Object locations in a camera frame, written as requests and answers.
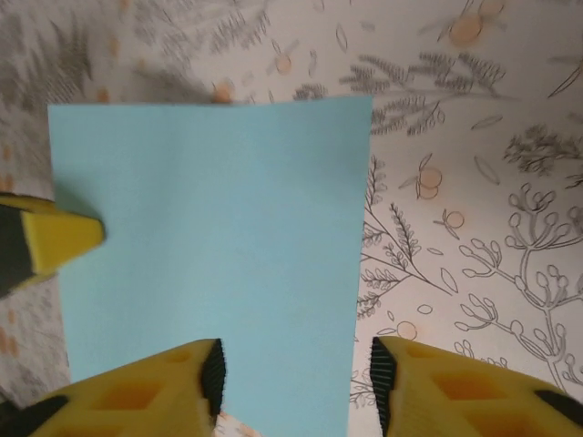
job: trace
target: light blue paper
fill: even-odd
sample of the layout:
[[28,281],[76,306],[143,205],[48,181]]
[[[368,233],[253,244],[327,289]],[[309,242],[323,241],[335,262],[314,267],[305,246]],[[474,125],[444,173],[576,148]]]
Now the light blue paper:
[[222,338],[228,413],[345,435],[371,110],[50,107],[56,203],[107,230],[60,274],[73,381]]

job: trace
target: blue cardboard sheet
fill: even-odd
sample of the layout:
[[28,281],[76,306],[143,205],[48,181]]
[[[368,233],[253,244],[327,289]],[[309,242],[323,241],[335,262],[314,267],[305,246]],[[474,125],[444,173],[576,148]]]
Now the blue cardboard sheet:
[[56,203],[107,231],[60,272],[73,381],[222,338],[228,413],[345,435],[371,111],[51,106]]

